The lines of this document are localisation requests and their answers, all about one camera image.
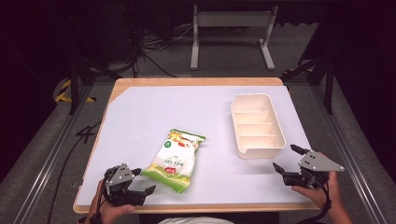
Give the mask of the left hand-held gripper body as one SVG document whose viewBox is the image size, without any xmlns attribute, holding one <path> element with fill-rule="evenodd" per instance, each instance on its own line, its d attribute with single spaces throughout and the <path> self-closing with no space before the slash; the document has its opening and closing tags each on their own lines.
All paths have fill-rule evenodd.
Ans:
<svg viewBox="0 0 396 224">
<path fill-rule="evenodd" d="M 105 198 L 114 206 L 130 204 L 133 206 L 143 205 L 146 197 L 142 197 L 139 191 L 129 190 L 136 175 L 126 163 L 110 168 L 105 173 Z"/>
</svg>

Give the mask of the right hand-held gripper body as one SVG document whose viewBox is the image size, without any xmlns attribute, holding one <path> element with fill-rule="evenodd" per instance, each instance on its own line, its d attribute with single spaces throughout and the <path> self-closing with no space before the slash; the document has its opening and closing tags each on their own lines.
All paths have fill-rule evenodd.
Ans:
<svg viewBox="0 0 396 224">
<path fill-rule="evenodd" d="M 300 166 L 299 173 L 282 171 L 282 179 L 286 186 L 318 189 L 328 182 L 330 172 L 345 171 L 343 165 L 314 150 L 306 152 L 298 165 Z"/>
</svg>

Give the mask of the white and green snack bag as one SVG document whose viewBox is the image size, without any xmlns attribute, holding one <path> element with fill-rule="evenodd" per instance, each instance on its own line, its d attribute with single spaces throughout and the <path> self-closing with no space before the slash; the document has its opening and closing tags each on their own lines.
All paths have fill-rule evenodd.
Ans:
<svg viewBox="0 0 396 224">
<path fill-rule="evenodd" d="M 184 192 L 191 184 L 196 153 L 204 141 L 205 137 L 199 134 L 170 130 L 153 162 L 142 175 L 165 184 L 177 193 Z"/>
</svg>

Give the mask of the person's left hand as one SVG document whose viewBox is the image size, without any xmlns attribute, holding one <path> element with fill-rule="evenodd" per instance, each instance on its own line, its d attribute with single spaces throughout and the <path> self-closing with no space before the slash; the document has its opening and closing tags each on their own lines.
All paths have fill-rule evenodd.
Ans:
<svg viewBox="0 0 396 224">
<path fill-rule="evenodd" d="M 134 207 L 130 204 L 122 206 L 113 206 L 107 202 L 101 194 L 103 181 L 100 180 L 97 190 L 92 198 L 91 207 L 84 224 L 91 224 L 91 217 L 95 214 L 101 214 L 103 224 L 113 224 L 119 217 L 132 214 Z"/>
</svg>

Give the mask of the white divided plastic bin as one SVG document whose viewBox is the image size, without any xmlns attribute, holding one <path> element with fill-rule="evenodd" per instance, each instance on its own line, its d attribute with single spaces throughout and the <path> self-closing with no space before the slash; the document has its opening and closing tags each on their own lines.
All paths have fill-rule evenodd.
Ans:
<svg viewBox="0 0 396 224">
<path fill-rule="evenodd" d="M 238 94 L 231 112 L 240 158 L 271 159 L 286 145 L 269 95 Z"/>
</svg>

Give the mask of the person's white clothing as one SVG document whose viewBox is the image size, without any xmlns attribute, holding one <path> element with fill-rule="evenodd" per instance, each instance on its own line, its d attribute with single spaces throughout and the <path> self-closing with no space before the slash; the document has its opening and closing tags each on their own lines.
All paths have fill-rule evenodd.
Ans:
<svg viewBox="0 0 396 224">
<path fill-rule="evenodd" d="M 173 217 L 162 220 L 158 224 L 234 224 L 233 222 L 215 217 Z"/>
</svg>

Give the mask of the black metal stand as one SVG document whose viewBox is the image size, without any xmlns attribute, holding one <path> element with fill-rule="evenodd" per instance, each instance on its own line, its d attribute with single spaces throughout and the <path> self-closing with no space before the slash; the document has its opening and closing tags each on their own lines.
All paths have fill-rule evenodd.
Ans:
<svg viewBox="0 0 396 224">
<path fill-rule="evenodd" d="M 289 72 L 285 72 L 280 79 L 282 81 L 287 81 L 292 77 L 300 75 L 307 69 L 312 69 L 312 72 L 306 80 L 309 86 L 317 86 L 323 78 L 326 78 L 324 105 L 327 112 L 332 114 L 332 88 L 334 80 L 332 57 L 319 57 L 314 60 L 310 60 L 290 70 Z"/>
<path fill-rule="evenodd" d="M 111 77 L 115 80 L 120 78 L 120 75 L 113 71 L 99 65 L 87 58 L 76 56 L 70 63 L 70 79 L 71 79 L 71 109 L 69 114 L 73 115 L 79 104 L 82 102 L 80 99 L 80 93 L 78 90 L 78 83 L 82 81 L 84 85 L 91 86 L 94 81 L 94 74 L 92 68 L 104 74 L 105 76 Z"/>
</svg>

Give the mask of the white table mat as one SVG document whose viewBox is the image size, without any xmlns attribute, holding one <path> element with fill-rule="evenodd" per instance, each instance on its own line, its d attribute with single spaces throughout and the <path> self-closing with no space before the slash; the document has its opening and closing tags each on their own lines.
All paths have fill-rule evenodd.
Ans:
<svg viewBox="0 0 396 224">
<path fill-rule="evenodd" d="M 237 154 L 231 104 L 242 93 L 270 96 L 288 146 L 272 159 L 244 160 Z M 283 86 L 134 87 L 108 105 L 92 152 L 76 206 L 90 204 L 105 171 L 126 163 L 130 168 L 151 165 L 172 129 L 200 134 L 190 186 L 177 193 L 146 176 L 132 189 L 155 185 L 146 206 L 304 203 L 305 198 L 285 186 L 274 166 L 298 170 L 299 155 L 291 145 L 308 147 L 304 129 Z"/>
</svg>

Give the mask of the yellow and black hazard tape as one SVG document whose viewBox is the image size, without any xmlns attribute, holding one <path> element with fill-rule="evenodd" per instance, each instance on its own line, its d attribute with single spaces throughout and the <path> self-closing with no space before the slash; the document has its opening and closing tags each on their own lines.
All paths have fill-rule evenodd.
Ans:
<svg viewBox="0 0 396 224">
<path fill-rule="evenodd" d="M 64 81 L 64 84 L 61 86 L 57 96 L 54 98 L 54 100 L 56 102 L 67 102 L 67 103 L 71 103 L 72 102 L 72 98 L 71 97 L 67 97 L 66 96 L 66 92 L 68 90 L 68 88 L 71 86 L 71 79 L 67 78 Z"/>
</svg>

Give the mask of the aluminium floor rail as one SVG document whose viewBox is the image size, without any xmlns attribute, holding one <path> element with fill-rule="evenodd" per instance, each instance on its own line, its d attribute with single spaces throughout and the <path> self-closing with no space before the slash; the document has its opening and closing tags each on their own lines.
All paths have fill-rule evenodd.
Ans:
<svg viewBox="0 0 396 224">
<path fill-rule="evenodd" d="M 55 132 L 56 139 L 50 146 L 50 151 L 45 154 L 44 161 L 41 163 L 41 166 L 36 173 L 34 183 L 29 188 L 29 193 L 24 198 L 23 204 L 21 205 L 18 214 L 13 219 L 12 224 L 26 224 L 27 220 L 33 214 L 35 206 L 47 186 L 53 170 L 55 169 L 62 151 L 64 150 L 66 139 L 71 133 L 73 125 L 76 123 L 79 113 L 91 91 L 92 86 L 82 87 L 78 94 L 79 103 L 75 108 L 75 111 L 70 114 L 71 108 L 69 108 L 65 112 L 64 120 L 55 120 L 55 123 L 60 125 L 60 129 Z"/>
<path fill-rule="evenodd" d="M 326 105 L 324 104 L 325 97 L 320 90 L 320 87 L 312 87 L 311 91 L 319 105 L 320 111 L 324 115 L 330 129 L 332 130 L 332 135 L 335 138 L 335 142 L 338 147 L 338 151 L 342 157 L 346 170 L 348 171 L 351 180 L 360 195 L 361 201 L 371 219 L 373 224 L 388 224 L 386 221 L 374 194 L 369 188 L 368 182 L 361 171 L 361 168 L 354 159 L 349 146 L 347 145 L 347 140 L 342 135 L 342 131 L 336 122 L 336 119 L 331 115 Z"/>
</svg>

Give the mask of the white metal stand frame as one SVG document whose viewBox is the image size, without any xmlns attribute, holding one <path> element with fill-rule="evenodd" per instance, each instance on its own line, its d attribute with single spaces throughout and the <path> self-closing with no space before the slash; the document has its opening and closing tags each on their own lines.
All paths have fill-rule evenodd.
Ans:
<svg viewBox="0 0 396 224">
<path fill-rule="evenodd" d="M 198 69 L 200 27 L 261 27 L 264 29 L 265 35 L 258 40 L 258 44 L 267 69 L 274 71 L 275 64 L 268 44 L 275 25 L 277 11 L 278 6 L 264 11 L 200 11 L 195 5 L 192 19 L 191 70 Z"/>
</svg>

